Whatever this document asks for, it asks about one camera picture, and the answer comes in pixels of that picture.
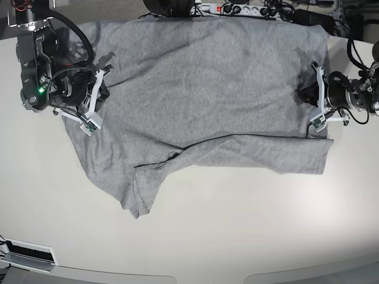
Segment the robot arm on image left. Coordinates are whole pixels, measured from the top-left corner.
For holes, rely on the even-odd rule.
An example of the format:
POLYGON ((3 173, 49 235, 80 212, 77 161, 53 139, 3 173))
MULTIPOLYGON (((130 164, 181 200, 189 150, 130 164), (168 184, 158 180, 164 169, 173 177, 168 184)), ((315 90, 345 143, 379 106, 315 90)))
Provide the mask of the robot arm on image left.
POLYGON ((101 104, 109 98, 104 76, 113 68, 93 65, 94 51, 82 30, 50 7, 50 1, 11 1, 8 25, 20 28, 16 55, 21 65, 21 101, 27 110, 48 107, 84 125, 99 128, 101 104), (59 53, 61 38, 52 27, 54 18, 65 24, 81 41, 85 59, 69 63, 59 53))

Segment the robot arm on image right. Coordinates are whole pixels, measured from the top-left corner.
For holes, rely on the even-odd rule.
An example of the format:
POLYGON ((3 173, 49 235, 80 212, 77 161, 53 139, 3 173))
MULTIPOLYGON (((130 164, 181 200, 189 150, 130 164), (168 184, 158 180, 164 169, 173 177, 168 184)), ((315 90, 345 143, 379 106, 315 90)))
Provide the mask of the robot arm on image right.
POLYGON ((378 115, 378 55, 372 53, 374 62, 366 66, 359 55, 353 38, 346 44, 349 61, 359 69, 358 79, 349 79, 343 73, 326 73, 324 68, 311 62, 316 81, 299 92, 299 98, 314 106, 309 114, 309 124, 316 132, 324 130, 330 122, 350 120, 365 125, 371 115, 378 115))

